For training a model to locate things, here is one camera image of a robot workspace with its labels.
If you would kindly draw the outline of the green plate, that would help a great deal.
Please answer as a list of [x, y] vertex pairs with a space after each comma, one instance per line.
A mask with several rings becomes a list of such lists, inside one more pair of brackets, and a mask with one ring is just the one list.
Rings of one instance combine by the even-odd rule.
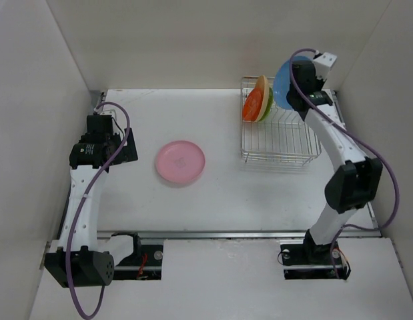
[[268, 115], [270, 114], [270, 112], [271, 112], [271, 108], [272, 108], [273, 101], [274, 101], [273, 91], [272, 91], [272, 88], [270, 87], [270, 88], [269, 88], [268, 102], [267, 102], [267, 105], [266, 105], [265, 112], [264, 112], [264, 114], [262, 115], [262, 117], [261, 117], [260, 119], [258, 119], [258, 121], [264, 121], [264, 120], [267, 118], [267, 116], [268, 116]]

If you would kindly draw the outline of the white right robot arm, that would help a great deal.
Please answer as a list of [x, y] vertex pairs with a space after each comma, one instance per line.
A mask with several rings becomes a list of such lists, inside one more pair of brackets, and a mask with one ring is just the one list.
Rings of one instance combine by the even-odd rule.
[[316, 223], [307, 230], [303, 258], [310, 265], [332, 262], [332, 242], [350, 218], [376, 195], [383, 165], [368, 157], [343, 132], [332, 98], [322, 89], [312, 61], [290, 63], [288, 103], [318, 136], [334, 173], [324, 188], [326, 205]]

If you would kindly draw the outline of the beige plate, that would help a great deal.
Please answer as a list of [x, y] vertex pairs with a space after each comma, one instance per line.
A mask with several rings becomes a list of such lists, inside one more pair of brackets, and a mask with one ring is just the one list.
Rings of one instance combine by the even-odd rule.
[[258, 77], [258, 80], [256, 81], [256, 84], [255, 84], [254, 88], [259, 88], [259, 89], [264, 90], [264, 100], [263, 100], [263, 103], [262, 103], [262, 109], [260, 111], [260, 115], [258, 117], [258, 119], [260, 119], [262, 117], [262, 115], [264, 114], [264, 112], [265, 112], [266, 105], [267, 105], [267, 102], [268, 102], [269, 88], [270, 88], [268, 78], [265, 75], [260, 75]]

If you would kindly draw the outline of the pink plate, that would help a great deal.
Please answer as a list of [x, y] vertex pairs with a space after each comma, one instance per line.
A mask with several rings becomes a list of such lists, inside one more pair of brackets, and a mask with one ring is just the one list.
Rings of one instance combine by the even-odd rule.
[[191, 141], [179, 140], [165, 144], [155, 157], [159, 176], [170, 183], [186, 185], [198, 179], [205, 168], [205, 155]]

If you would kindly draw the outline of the blue plate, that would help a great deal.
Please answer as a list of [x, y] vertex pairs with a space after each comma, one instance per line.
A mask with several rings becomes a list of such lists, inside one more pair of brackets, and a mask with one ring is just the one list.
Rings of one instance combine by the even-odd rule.
[[275, 104], [284, 110], [292, 110], [286, 95], [290, 89], [290, 60], [287, 60], [278, 70], [272, 85]]

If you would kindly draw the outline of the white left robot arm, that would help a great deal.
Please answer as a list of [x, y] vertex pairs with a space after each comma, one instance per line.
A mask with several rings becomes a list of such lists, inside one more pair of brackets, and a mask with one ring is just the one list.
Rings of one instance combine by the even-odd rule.
[[121, 145], [112, 115], [87, 116], [87, 132], [69, 156], [71, 192], [57, 250], [44, 266], [64, 288], [108, 286], [115, 267], [135, 264], [142, 248], [135, 235], [119, 234], [99, 244], [97, 221], [100, 198], [109, 171], [103, 165]]

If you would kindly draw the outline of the orange plate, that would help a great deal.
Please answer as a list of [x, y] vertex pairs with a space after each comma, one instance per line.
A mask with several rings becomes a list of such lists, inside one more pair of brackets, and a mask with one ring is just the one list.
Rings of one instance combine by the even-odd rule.
[[254, 88], [247, 96], [242, 110], [242, 119], [244, 121], [254, 122], [258, 119], [264, 100], [264, 90]]

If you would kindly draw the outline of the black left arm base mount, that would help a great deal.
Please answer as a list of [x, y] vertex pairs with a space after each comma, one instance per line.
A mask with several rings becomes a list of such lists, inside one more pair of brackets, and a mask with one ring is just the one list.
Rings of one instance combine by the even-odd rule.
[[115, 233], [133, 238], [133, 253], [124, 258], [114, 271], [114, 281], [159, 281], [163, 263], [163, 241], [141, 238], [137, 233]]

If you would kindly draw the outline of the aluminium table edge rail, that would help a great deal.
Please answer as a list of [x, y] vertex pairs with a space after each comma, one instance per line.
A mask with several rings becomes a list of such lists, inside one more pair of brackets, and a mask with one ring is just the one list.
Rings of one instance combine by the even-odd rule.
[[137, 231], [145, 239], [303, 239], [306, 231]]

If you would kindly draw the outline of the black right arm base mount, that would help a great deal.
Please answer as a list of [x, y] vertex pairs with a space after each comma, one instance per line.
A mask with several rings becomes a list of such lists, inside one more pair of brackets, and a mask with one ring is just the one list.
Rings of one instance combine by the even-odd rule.
[[285, 280], [347, 280], [352, 272], [340, 248], [330, 251], [329, 245], [318, 256], [309, 257], [302, 243], [281, 243], [278, 262], [283, 266]]

